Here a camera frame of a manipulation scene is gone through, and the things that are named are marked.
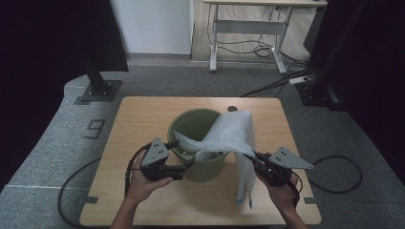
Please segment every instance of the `white desk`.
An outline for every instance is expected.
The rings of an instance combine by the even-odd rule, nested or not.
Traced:
[[[274,59],[281,74],[287,73],[280,55],[281,46],[286,36],[289,19],[294,7],[316,8],[325,7],[326,0],[203,0],[204,3],[215,5],[213,18],[213,44],[211,46],[211,58],[209,69],[217,71],[217,33],[249,33],[249,34],[274,34],[278,36],[276,45],[272,48]],[[284,21],[241,21],[241,20],[219,20],[218,8],[220,5],[241,5],[241,6],[278,6],[288,7],[288,14]]]

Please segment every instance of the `black light stand base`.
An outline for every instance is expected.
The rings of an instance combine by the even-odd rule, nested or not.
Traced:
[[[113,101],[122,82],[120,80],[104,80],[104,82],[106,84],[104,92],[96,92],[92,84],[89,84],[84,94],[76,99],[75,105],[88,105],[93,101]]]
[[[304,106],[310,107],[328,107],[328,99],[326,97],[313,96],[311,94],[311,85],[296,85],[301,102]]]
[[[311,94],[313,88],[311,85],[296,85],[301,102],[304,106],[309,107],[328,107],[331,111],[344,111],[344,99],[333,87],[327,87],[327,94],[320,97]]]

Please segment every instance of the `gray carpet floor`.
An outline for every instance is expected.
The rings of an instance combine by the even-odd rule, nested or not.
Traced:
[[[234,97],[281,78],[271,68],[238,67],[211,73],[206,67],[136,66],[129,73],[102,75],[122,80],[113,102],[75,105],[89,84],[85,75],[65,86],[52,123],[0,195],[0,228],[73,228],[57,211],[61,186],[80,167],[102,155],[123,97]],[[272,97],[278,90],[260,96]],[[346,112],[302,106],[290,85],[278,97],[301,157],[313,162],[324,156],[347,156],[364,176],[361,185],[347,194],[312,186],[322,222],[310,228],[403,228],[405,188],[352,118]],[[92,120],[105,121],[98,137],[97,131],[88,128]],[[61,199],[66,218],[74,223],[78,223],[96,167],[94,163],[77,174]],[[322,186],[341,190],[355,184],[359,174],[348,161],[335,158],[317,165],[308,176]]]

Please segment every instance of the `green bucket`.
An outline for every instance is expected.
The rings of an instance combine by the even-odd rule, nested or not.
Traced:
[[[202,141],[221,113],[210,109],[193,109],[177,116],[170,124],[167,133],[168,141],[175,140],[175,131],[196,141]],[[184,163],[196,152],[186,152],[181,146],[172,149],[173,153]],[[227,154],[212,153],[208,160],[195,161],[185,171],[185,176],[196,182],[207,182],[215,178],[224,167]]]

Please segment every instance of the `white plastic bag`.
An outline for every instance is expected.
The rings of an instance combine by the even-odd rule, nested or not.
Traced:
[[[180,146],[189,152],[197,152],[196,160],[209,159],[212,152],[235,153],[235,162],[239,180],[237,203],[244,201],[245,191],[252,208],[251,192],[256,176],[252,162],[244,156],[253,156],[256,149],[253,121],[250,111],[238,111],[221,114],[202,141],[195,141],[175,132]]]

